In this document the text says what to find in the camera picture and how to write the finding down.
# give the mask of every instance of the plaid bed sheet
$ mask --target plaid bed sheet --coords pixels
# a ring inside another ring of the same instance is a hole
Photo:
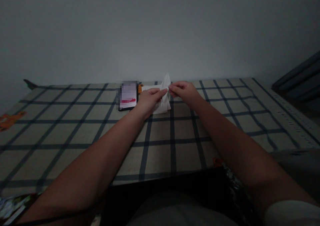
[[[319,148],[319,128],[255,79],[193,84],[266,151]],[[8,114],[27,114],[0,133],[1,196],[43,191],[126,115],[128,111],[116,109],[117,87],[115,83],[40,86],[17,103]],[[170,97],[170,104],[170,111],[145,121],[113,185],[213,166],[213,157],[219,155],[199,117],[180,98]]]

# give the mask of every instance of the right hand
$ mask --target right hand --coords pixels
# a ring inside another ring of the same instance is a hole
[[[167,92],[166,88],[161,91],[159,88],[145,90],[140,94],[139,101],[134,108],[138,108],[138,112],[143,112],[144,119],[147,119],[152,114],[154,106]]]
[[[169,86],[169,92],[173,97],[181,97],[181,99],[195,110],[199,102],[203,100],[193,83],[186,81],[174,82]]]

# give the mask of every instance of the folded paper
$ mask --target folded paper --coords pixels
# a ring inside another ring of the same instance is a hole
[[[171,84],[171,80],[169,77],[169,74],[167,73],[166,76],[164,77],[161,85],[152,85],[152,86],[146,86],[144,85],[142,87],[142,91],[148,90],[150,88],[159,88],[160,90],[167,89],[169,92],[169,85]],[[166,93],[163,97],[161,102],[158,102],[154,109],[153,109],[153,114],[160,114],[160,113],[165,113],[168,110],[171,109],[169,99],[168,99],[168,93]]]

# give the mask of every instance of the white sleeve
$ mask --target white sleeve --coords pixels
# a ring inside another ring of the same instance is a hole
[[[266,226],[320,225],[320,208],[296,200],[277,202],[267,209],[264,224]]]

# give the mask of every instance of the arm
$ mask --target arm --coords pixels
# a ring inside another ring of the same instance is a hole
[[[248,189],[263,216],[267,208],[282,200],[317,203],[251,137],[234,126],[207,103],[190,82],[169,86],[199,116],[222,159]]]
[[[135,108],[76,158],[19,223],[79,212],[94,204],[116,175],[144,120],[166,92],[158,88],[142,92]]]

